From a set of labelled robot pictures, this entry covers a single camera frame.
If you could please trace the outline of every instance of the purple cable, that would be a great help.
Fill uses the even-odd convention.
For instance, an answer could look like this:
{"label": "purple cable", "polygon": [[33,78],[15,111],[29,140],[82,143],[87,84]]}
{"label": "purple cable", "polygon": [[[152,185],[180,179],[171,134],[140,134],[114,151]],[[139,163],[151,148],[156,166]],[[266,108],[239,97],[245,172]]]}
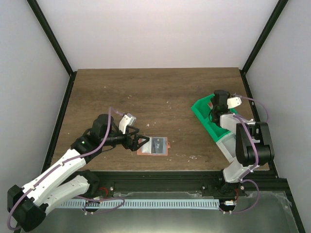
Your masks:
{"label": "purple cable", "polygon": [[269,114],[268,114],[268,110],[267,110],[267,108],[264,106],[264,104],[263,104],[262,102],[260,102],[260,101],[258,101],[258,100],[255,100],[255,99],[252,99],[252,98],[248,98],[248,97],[240,96],[240,95],[237,95],[237,94],[234,94],[233,96],[240,97],[241,99],[251,100],[251,101],[254,101],[254,102],[259,103],[259,104],[263,107],[263,109],[265,110],[265,112],[266,112],[266,115],[267,115],[266,122],[268,122],[268,121],[269,121]]}
{"label": "purple cable", "polygon": [[[115,113],[117,113],[118,115],[121,115],[123,116],[124,114],[115,110],[114,108],[112,107],[109,107],[109,111],[108,111],[108,125],[111,124],[111,111],[114,111]],[[95,152],[97,152],[101,147],[104,146],[104,143],[108,137],[108,134],[109,134],[109,129],[110,127],[107,127],[107,130],[106,130],[106,134],[103,138],[103,141],[101,142],[101,144],[94,150],[92,150],[91,152],[88,152],[88,153],[85,153],[85,154],[81,154],[81,155],[77,155],[75,157],[72,157],[70,159],[66,159],[65,161],[63,161],[63,163],[67,163],[71,160],[74,160],[74,159],[77,159],[77,158],[83,158],[83,157],[86,157],[86,156],[89,156]],[[45,174],[40,180],[37,181],[37,183],[34,184],[34,188],[36,188],[44,179],[46,179],[51,173],[53,173],[56,169],[58,169],[61,165],[58,164],[56,165],[55,167],[53,167],[49,172],[47,172],[47,174]],[[12,227],[11,226],[11,218],[12,218],[12,215],[13,215],[13,212],[16,210],[17,206],[22,202],[22,200],[32,191],[32,189],[29,189],[27,190],[27,192],[25,192],[19,199],[18,201],[15,203],[15,205],[13,206],[13,208],[11,209],[10,213],[9,213],[9,216],[8,216],[8,219],[6,221],[6,225],[8,227],[8,229],[12,230],[12,231],[15,231],[15,230],[18,230],[20,229],[20,227]]]}
{"label": "purple cable", "polygon": [[242,124],[242,126],[243,126],[243,128],[244,128],[244,130],[245,130],[245,133],[246,133],[246,135],[247,135],[247,137],[248,137],[248,140],[249,140],[249,142],[251,143],[251,146],[252,146],[252,148],[253,148],[253,150],[254,150],[254,154],[255,154],[255,164],[254,164],[254,166],[253,166],[251,169],[248,169],[241,177],[239,177],[239,179],[241,180],[241,179],[243,179],[248,173],[250,173],[251,170],[253,170],[254,168],[257,167],[257,165],[258,165],[258,163],[259,163],[259,157],[258,157],[258,152],[257,152],[256,146],[255,146],[255,143],[253,142],[252,136],[251,136],[251,134],[249,133],[249,131],[248,131],[246,125],[245,125],[245,122],[244,122],[243,119],[242,119],[240,116],[238,116],[238,115],[233,115],[233,117],[235,117],[236,119],[238,119],[238,120],[241,122],[241,124]]}
{"label": "purple cable", "polygon": [[[94,215],[99,215],[99,214],[105,214],[105,213],[112,212],[112,211],[114,211],[114,210],[116,210],[116,209],[119,209],[119,208],[120,208],[121,206],[123,206],[124,203],[125,203],[125,199],[124,199],[124,198],[109,198],[109,199],[99,199],[99,200],[84,198],[84,197],[81,197],[81,196],[77,196],[77,198],[84,199],[84,200],[88,200],[88,201],[92,201],[92,202],[102,202],[102,201],[111,201],[111,200],[122,200],[122,201],[123,201],[120,205],[118,205],[118,206],[116,206],[116,207],[114,207],[114,208],[111,208],[111,209],[108,209],[108,210],[104,210],[104,211],[100,211],[100,212],[98,212],[98,211],[93,212]],[[91,204],[91,203],[90,203],[90,202],[89,202],[89,203],[86,203],[85,206],[83,207],[84,213],[86,213],[86,207],[87,207],[89,204]]]}
{"label": "purple cable", "polygon": [[249,208],[247,208],[247,209],[245,209],[245,210],[240,210],[240,211],[236,211],[236,212],[232,212],[232,214],[242,214],[242,213],[245,213],[245,212],[247,212],[247,211],[249,211],[249,210],[251,210],[251,209],[253,209],[254,207],[255,207],[255,205],[257,205],[257,203],[258,203],[258,201],[259,201],[259,187],[258,187],[258,185],[253,181],[253,180],[250,180],[250,179],[246,179],[246,180],[243,180],[243,181],[241,181],[241,183],[244,183],[244,182],[251,182],[251,183],[253,183],[254,184],[254,186],[256,187],[256,190],[257,190],[257,198],[256,198],[256,201],[254,202],[254,204],[252,204]]}

